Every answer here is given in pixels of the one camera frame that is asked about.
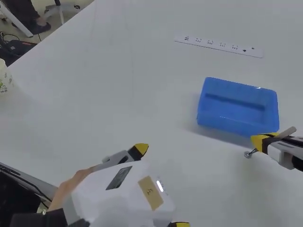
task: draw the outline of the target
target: person's leg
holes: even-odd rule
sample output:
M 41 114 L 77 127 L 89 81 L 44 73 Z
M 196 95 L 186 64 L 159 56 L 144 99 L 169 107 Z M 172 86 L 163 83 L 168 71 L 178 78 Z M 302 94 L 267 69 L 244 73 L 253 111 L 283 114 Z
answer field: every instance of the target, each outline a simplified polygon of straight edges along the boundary
M 4 0 L 4 3 L 34 35 L 51 29 L 50 24 L 37 13 L 31 0 Z
M 22 23 L 29 24 L 40 18 L 30 0 L 4 0 L 4 3 Z

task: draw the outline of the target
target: cup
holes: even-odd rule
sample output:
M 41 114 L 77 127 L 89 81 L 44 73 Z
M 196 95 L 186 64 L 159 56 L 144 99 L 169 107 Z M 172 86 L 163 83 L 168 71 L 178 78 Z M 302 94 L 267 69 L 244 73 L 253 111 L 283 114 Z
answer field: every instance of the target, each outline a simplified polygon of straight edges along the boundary
M 10 92 L 13 87 L 13 77 L 5 64 L 5 61 L 0 58 L 0 96 Z

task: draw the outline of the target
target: metal screw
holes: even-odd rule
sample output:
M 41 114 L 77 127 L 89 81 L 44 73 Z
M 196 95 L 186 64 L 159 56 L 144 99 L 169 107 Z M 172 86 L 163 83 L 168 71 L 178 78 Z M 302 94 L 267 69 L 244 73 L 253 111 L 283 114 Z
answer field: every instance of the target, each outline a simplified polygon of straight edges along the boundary
M 244 152 L 244 156 L 245 156 L 245 158 L 251 158 L 252 154 L 253 154 L 253 153 L 256 153 L 256 152 L 258 152 L 258 150 L 257 150 L 256 148 L 253 149 L 251 152 L 245 151 L 245 152 Z

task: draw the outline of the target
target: white device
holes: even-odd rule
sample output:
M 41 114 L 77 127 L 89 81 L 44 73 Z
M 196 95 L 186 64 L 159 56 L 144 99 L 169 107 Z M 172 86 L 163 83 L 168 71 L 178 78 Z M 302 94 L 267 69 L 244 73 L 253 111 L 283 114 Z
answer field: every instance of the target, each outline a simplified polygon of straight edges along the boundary
M 147 162 L 131 159 L 131 156 L 136 157 L 133 155 L 134 148 L 136 145 L 129 151 L 117 153 L 123 154 L 121 159 L 117 158 L 117 154 L 112 156 L 115 157 L 114 160 L 110 157 L 77 186 L 63 206 L 69 225 L 78 223 L 76 226 L 90 227 L 190 226 L 185 222 L 172 222 L 176 209 L 172 199 L 161 179 L 151 171 Z M 117 161 L 118 165 L 103 168 L 104 165 Z

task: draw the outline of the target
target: human hand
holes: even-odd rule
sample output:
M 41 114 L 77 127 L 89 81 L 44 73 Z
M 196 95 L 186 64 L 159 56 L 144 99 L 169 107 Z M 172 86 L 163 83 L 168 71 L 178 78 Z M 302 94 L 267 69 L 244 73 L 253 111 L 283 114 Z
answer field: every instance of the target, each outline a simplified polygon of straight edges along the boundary
M 71 192 L 85 179 L 85 177 L 93 172 L 93 168 L 94 166 L 88 169 L 79 170 L 71 179 L 61 183 L 47 211 L 62 208 L 64 199 L 71 194 Z

